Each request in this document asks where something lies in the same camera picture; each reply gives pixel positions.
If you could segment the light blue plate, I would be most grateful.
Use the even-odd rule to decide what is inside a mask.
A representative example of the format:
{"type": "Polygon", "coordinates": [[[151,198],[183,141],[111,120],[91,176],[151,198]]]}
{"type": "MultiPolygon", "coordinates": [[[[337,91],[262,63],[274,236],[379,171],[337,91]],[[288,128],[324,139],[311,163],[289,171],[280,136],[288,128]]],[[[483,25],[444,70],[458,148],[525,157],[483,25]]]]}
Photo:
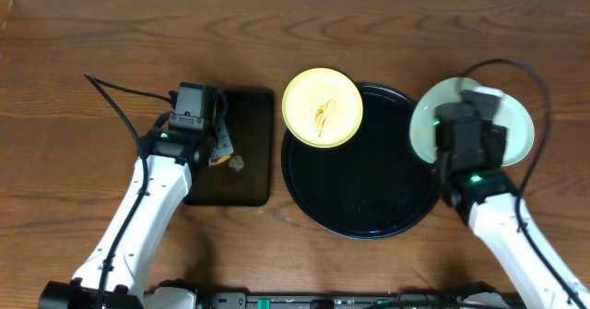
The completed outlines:
{"type": "MultiPolygon", "coordinates": [[[[436,160],[434,109],[440,104],[461,100],[456,90],[458,80],[461,80],[462,89],[480,90],[482,88],[482,85],[472,78],[447,78],[423,95],[411,116],[409,125],[411,147],[427,163],[434,163],[436,160]]],[[[507,128],[502,166],[516,164],[529,153],[534,144],[535,128],[529,112],[514,97],[504,94],[493,123],[507,128]]]]}

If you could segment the yellow plate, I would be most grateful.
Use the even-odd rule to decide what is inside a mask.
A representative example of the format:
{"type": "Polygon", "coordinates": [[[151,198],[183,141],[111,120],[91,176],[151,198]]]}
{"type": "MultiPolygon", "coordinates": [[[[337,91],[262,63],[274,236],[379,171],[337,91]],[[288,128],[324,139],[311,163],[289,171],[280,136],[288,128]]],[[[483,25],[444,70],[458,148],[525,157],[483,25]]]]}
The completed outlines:
{"type": "Polygon", "coordinates": [[[300,142],[330,149],[349,141],[359,130],[363,102],[355,83],[330,68],[312,68],[299,73],[282,97],[282,115],[287,129],[300,142]]]}

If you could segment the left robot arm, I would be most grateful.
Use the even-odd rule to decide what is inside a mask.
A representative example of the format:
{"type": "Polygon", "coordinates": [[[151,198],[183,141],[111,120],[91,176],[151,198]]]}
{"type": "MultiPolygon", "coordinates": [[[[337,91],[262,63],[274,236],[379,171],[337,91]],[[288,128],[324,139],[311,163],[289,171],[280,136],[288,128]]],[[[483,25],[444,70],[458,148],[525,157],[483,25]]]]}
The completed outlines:
{"type": "Polygon", "coordinates": [[[223,120],[201,129],[155,126],[137,137],[132,180],[94,251],[69,282],[50,281],[40,308],[196,308],[180,280],[148,291],[155,254],[172,214],[194,187],[195,173],[233,147],[223,120]]]}

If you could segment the green and orange sponge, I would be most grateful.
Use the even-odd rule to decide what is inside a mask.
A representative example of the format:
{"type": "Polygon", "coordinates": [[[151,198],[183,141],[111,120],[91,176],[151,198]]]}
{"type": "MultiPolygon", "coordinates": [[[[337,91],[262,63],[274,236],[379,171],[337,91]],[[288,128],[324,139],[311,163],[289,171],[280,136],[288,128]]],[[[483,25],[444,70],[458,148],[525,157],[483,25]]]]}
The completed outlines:
{"type": "Polygon", "coordinates": [[[217,165],[220,165],[223,162],[229,160],[230,158],[231,158],[231,155],[230,154],[229,155],[224,155],[224,156],[221,156],[221,157],[219,157],[217,159],[210,160],[209,161],[209,165],[210,166],[217,166],[217,165]]]}

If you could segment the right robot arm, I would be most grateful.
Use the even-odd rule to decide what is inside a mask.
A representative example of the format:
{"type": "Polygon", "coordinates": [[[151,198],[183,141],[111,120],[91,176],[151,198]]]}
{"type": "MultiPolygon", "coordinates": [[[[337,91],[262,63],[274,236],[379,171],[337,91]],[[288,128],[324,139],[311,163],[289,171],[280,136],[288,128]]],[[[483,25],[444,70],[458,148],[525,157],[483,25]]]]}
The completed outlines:
{"type": "Polygon", "coordinates": [[[443,199],[490,249],[528,308],[586,308],[589,290],[542,234],[502,170],[507,128],[463,102],[434,113],[443,199]]]}

